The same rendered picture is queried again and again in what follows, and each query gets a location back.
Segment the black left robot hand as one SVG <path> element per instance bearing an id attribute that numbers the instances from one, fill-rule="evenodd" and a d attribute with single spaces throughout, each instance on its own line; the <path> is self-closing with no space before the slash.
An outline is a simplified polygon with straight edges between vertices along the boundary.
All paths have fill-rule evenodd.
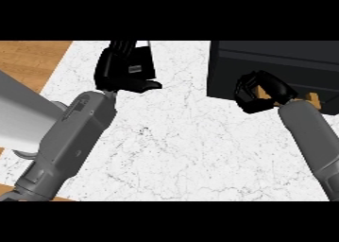
<path id="1" fill-rule="evenodd" d="M 111 41 L 94 66 L 96 89 L 142 94 L 162 88 L 155 78 L 149 41 Z"/>

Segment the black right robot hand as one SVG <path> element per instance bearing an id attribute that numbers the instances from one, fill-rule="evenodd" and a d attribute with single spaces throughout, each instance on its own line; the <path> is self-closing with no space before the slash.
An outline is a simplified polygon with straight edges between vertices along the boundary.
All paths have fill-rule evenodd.
<path id="1" fill-rule="evenodd" d="M 259 97 L 252 89 L 261 87 L 270 96 L 268 99 Z M 298 92 L 292 87 L 268 72 L 259 70 L 245 74 L 237 79 L 234 88 L 234 100 L 248 114 L 262 112 L 274 107 L 274 103 L 284 105 L 298 97 Z"/>

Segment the pale grey drawer front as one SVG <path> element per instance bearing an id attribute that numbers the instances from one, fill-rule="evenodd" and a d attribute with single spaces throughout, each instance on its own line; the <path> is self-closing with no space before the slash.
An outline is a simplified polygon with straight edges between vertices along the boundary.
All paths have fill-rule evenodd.
<path id="1" fill-rule="evenodd" d="M 0 71 L 0 147 L 35 153 L 40 140 L 65 111 Z"/>

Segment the black appliance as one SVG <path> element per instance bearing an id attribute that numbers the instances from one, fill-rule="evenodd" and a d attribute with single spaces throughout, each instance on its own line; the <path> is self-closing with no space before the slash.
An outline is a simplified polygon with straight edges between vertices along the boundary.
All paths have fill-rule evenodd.
<path id="1" fill-rule="evenodd" d="M 239 77 L 264 70 L 299 93 L 315 93 L 321 113 L 339 114 L 339 41 L 209 42 L 206 95 L 234 99 Z"/>

